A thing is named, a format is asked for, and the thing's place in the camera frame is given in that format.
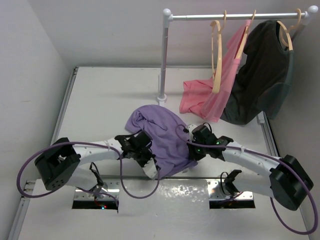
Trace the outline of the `purple t shirt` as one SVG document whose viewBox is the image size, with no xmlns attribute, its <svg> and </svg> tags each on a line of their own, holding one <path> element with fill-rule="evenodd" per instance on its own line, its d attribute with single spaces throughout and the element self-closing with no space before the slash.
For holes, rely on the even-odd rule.
<svg viewBox="0 0 320 240">
<path fill-rule="evenodd" d="M 198 163 L 189 159 L 189 149 L 185 141 L 189 134 L 178 125 L 186 124 L 169 109 L 155 105 L 144 105 L 133 111 L 125 129 L 130 133 L 146 131 L 152 138 L 151 150 L 155 155 L 156 165 L 160 168 L 159 177 L 170 177 L 186 169 L 194 168 Z"/>
</svg>

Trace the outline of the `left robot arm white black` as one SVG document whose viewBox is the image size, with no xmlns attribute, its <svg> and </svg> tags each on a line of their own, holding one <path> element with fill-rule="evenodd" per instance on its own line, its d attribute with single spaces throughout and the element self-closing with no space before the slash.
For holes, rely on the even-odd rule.
<svg viewBox="0 0 320 240">
<path fill-rule="evenodd" d="M 160 168 L 151 146 L 152 137 L 144 130 L 89 143 L 71 142 L 63 137 L 40 154 L 34 164 L 48 191 L 56 191 L 67 185 L 99 193 L 105 187 L 101 175 L 97 170 L 81 168 L 82 165 L 104 160 L 133 159 L 144 174 L 154 180 Z"/>
</svg>

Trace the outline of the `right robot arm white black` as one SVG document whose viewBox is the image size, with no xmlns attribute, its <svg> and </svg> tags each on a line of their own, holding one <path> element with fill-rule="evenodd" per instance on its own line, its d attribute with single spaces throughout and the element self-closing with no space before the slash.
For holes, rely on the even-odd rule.
<svg viewBox="0 0 320 240">
<path fill-rule="evenodd" d="M 216 137 L 204 124 L 190 124 L 186 132 L 191 160 L 210 156 L 252 171 L 247 174 L 235 169 L 228 173 L 220 188 L 225 196 L 249 191 L 275 199 L 286 209 L 296 211 L 307 196 L 306 189 L 314 186 L 299 161 L 291 155 L 272 159 L 262 153 L 254 154 L 230 137 Z"/>
</svg>

